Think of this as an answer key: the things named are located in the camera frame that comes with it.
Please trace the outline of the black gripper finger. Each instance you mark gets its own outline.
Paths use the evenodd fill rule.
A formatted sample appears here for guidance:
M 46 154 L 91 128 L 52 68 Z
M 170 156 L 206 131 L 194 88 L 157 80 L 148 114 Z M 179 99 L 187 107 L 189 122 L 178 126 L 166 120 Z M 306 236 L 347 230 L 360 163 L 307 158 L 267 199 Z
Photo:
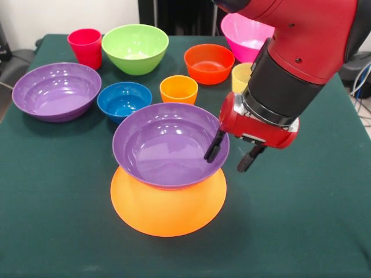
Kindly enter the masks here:
M 240 173 L 246 172 L 253 164 L 256 158 L 265 151 L 267 147 L 264 145 L 255 145 L 238 163 L 237 170 Z
M 213 141 L 211 142 L 209 148 L 207 149 L 203 157 L 207 162 L 213 162 L 215 160 L 216 156 L 220 152 L 221 143 L 223 142 L 224 135 L 225 135 L 224 131 L 221 131 L 220 129 L 217 130 L 217 133 Z

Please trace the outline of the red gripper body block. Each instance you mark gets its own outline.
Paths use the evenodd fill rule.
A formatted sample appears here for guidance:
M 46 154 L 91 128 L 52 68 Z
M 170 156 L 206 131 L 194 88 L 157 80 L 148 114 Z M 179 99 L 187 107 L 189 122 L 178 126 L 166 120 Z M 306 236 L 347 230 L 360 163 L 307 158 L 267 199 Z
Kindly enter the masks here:
M 300 119 L 295 119 L 288 127 L 263 122 L 245 109 L 242 95 L 234 92 L 227 94 L 219 121 L 221 131 L 277 149 L 288 147 L 296 139 L 300 128 Z

